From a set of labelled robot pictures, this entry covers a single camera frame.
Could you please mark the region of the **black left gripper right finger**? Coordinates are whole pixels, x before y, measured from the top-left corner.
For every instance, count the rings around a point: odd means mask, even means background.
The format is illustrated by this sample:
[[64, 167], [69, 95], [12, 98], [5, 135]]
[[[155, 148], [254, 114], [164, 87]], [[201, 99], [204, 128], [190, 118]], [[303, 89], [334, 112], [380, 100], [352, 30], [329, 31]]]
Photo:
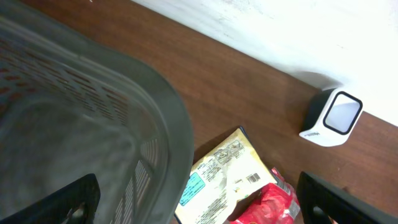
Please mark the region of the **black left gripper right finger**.
[[300, 173], [297, 198], [305, 224], [397, 223], [396, 217], [376, 209], [311, 173]]

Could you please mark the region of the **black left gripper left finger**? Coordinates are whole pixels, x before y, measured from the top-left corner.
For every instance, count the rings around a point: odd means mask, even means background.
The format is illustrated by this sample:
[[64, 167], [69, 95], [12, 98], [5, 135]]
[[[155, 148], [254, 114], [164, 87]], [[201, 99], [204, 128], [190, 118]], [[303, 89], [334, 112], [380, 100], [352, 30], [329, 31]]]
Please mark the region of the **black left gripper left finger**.
[[1, 224], [93, 224], [100, 198], [101, 192], [96, 176], [87, 174], [2, 219]]

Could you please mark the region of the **red snack bag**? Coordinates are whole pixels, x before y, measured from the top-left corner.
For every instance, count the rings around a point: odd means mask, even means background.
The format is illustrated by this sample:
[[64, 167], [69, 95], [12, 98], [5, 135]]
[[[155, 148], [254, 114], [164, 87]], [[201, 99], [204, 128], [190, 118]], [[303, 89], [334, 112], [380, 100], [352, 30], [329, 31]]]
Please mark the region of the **red snack bag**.
[[300, 212], [295, 189], [285, 181], [274, 167], [271, 174], [277, 181], [261, 189], [261, 194], [235, 220], [233, 224], [293, 224]]

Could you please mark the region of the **yellow snack bag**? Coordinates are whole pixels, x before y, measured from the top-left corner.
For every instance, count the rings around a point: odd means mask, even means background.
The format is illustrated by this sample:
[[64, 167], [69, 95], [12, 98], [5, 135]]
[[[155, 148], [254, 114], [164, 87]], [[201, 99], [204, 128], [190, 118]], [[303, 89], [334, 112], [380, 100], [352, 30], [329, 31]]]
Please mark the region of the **yellow snack bag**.
[[269, 183], [275, 178], [239, 127], [192, 166], [175, 216], [181, 224], [224, 223], [239, 201]]

